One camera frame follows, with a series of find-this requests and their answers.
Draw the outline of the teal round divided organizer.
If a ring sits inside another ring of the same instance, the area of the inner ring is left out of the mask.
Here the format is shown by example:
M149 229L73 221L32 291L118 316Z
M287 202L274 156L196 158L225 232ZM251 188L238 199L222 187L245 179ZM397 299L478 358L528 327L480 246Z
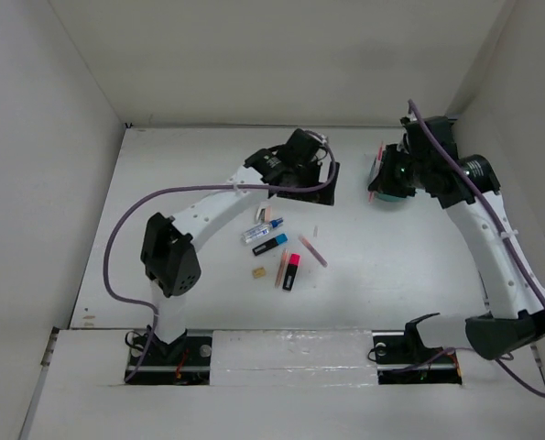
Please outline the teal round divided organizer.
M415 195L415 190L400 176L401 168L386 156L381 159L380 172L373 183L374 198L399 202Z

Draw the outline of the pink translucent pen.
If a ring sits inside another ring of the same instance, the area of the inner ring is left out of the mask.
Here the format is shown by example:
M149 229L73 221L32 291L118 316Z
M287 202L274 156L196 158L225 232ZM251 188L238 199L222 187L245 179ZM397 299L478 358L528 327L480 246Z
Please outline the pink translucent pen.
M315 259L324 267L328 267L327 260L321 255L317 248L303 235L298 236L299 242L309 250L309 252L315 257Z

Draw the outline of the orange thin pencil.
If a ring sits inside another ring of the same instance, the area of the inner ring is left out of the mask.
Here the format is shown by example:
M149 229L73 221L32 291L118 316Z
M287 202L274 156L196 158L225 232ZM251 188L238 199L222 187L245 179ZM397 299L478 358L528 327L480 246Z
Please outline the orange thin pencil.
M279 262L279 265L278 265L278 272L277 272L277 276L276 276L276 279L275 279L275 287L276 288L279 288L282 281L283 281L284 271L285 271L285 268L287 266L288 258L289 258L289 252L285 248L282 251L282 254L281 254L281 257L280 257L280 262Z

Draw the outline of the orange pen with white grip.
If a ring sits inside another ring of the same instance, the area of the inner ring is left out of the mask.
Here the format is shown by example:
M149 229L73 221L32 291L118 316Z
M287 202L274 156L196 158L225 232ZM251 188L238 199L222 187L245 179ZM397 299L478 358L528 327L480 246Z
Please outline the orange pen with white grip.
M369 203L371 203L375 197L376 192L373 190L373 183L380 172L383 150L384 150L384 143L381 143L370 170L369 180L368 180L368 202Z

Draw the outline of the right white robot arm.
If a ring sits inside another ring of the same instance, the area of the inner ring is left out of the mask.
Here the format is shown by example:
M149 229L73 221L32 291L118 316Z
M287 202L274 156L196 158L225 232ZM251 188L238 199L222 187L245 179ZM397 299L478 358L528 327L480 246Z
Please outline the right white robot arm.
M423 190L438 200L469 248L484 288L486 312L465 320L482 358L494 360L545 336L545 289L534 280L507 219L500 184L481 155L460 157L445 116L405 116L405 133L376 163L371 192L399 199Z

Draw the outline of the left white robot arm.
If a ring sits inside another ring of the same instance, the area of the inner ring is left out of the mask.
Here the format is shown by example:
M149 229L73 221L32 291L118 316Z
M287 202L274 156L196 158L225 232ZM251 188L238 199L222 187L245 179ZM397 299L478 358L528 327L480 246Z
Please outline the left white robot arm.
M182 355L185 294L202 275L198 253L207 241L242 212L274 196L334 205L339 167L326 136L298 128L286 143L253 153L226 183L187 209L148 219L141 261L158 295L151 343L158 360L169 364Z

